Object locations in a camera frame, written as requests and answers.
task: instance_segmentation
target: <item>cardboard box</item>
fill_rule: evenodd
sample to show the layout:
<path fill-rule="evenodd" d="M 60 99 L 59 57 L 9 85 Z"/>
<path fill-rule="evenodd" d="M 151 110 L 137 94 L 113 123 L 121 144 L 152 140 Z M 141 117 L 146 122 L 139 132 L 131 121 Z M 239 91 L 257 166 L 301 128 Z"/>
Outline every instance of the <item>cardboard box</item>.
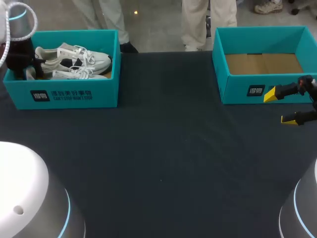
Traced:
<path fill-rule="evenodd" d="M 4 85 L 17 109 L 114 108 L 117 106 L 121 52 L 116 30 L 37 32 L 34 47 L 54 49 L 63 42 L 113 57 L 108 79 L 16 80 L 11 70 Z"/>
<path fill-rule="evenodd" d="M 317 44 L 305 26 L 217 28 L 212 60 L 224 104 L 263 103 L 273 86 L 317 75 Z M 292 95 L 272 103 L 311 103 Z"/>

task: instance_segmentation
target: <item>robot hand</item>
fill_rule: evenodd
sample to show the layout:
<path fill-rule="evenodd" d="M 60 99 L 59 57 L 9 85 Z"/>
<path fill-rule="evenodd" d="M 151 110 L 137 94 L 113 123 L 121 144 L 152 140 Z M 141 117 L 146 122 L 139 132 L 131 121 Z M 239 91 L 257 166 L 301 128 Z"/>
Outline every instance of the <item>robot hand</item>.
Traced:
<path fill-rule="evenodd" d="M 312 76 L 306 75 L 298 79 L 298 83 L 291 83 L 288 85 L 277 85 L 272 88 L 264 96 L 264 102 L 271 102 L 275 100 L 284 99 L 285 96 L 300 93 L 304 95 L 309 93 L 313 102 L 314 111 L 311 112 L 296 112 L 287 116 L 282 116 L 281 123 L 303 125 L 308 121 L 317 120 L 317 82 Z"/>

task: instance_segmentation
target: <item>white sneaker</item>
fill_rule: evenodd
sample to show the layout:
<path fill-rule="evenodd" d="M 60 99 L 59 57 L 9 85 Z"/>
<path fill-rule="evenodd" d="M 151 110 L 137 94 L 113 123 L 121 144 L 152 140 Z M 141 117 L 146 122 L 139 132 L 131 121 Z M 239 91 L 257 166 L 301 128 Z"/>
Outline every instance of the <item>white sneaker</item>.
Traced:
<path fill-rule="evenodd" d="M 191 51 L 202 51 L 202 49 L 196 48 L 196 47 L 192 47 L 189 45 L 185 45 L 185 52 L 191 52 Z"/>
<path fill-rule="evenodd" d="M 262 5 L 256 5 L 254 7 L 254 12 L 257 14 L 270 14 L 270 13 L 278 13 L 283 11 L 283 3 L 280 1 L 279 3 L 275 3 L 273 1 L 267 1 Z"/>
<path fill-rule="evenodd" d="M 86 68 L 93 67 L 93 75 L 97 75 L 110 72 L 112 66 L 112 59 L 109 55 L 66 43 L 63 43 L 57 49 L 51 50 L 37 47 L 35 54 L 40 59 L 46 60 L 45 63 L 41 64 L 44 73 L 52 73 L 53 70 L 68 72 L 72 66 L 84 66 Z"/>
<path fill-rule="evenodd" d="M 36 72 L 33 67 L 29 67 L 25 71 L 26 80 L 35 80 L 36 79 Z"/>
<path fill-rule="evenodd" d="M 77 68 L 76 66 L 72 66 L 69 72 L 54 70 L 51 79 L 107 79 L 107 77 L 102 75 L 94 75 L 93 68 Z"/>
<path fill-rule="evenodd" d="M 29 67 L 26 69 L 26 80 L 35 80 L 36 73 L 33 67 Z M 107 79 L 102 75 L 93 75 L 93 71 L 90 68 L 80 67 L 77 69 L 76 66 L 72 66 L 68 69 L 68 72 L 53 70 L 51 76 L 49 77 L 47 74 L 45 75 L 45 79 Z"/>

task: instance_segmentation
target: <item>dark table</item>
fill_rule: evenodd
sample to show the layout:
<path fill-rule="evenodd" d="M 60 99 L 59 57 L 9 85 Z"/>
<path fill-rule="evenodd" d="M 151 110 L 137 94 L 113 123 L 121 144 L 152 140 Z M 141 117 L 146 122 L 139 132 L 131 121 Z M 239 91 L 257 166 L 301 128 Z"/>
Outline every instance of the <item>dark table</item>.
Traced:
<path fill-rule="evenodd" d="M 0 140 L 35 150 L 72 194 L 87 238 L 278 238 L 316 158 L 311 105 L 223 105 L 211 53 L 123 55 L 116 109 L 17 111 Z"/>

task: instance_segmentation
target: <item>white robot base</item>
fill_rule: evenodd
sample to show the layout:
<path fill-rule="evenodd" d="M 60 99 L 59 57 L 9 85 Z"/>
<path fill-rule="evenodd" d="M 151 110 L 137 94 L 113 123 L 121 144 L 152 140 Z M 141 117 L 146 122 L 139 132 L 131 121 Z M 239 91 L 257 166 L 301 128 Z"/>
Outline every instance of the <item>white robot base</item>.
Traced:
<path fill-rule="evenodd" d="M 308 168 L 280 210 L 281 238 L 317 237 L 317 161 Z"/>
<path fill-rule="evenodd" d="M 0 142 L 0 237 L 85 238 L 67 190 L 33 150 Z"/>

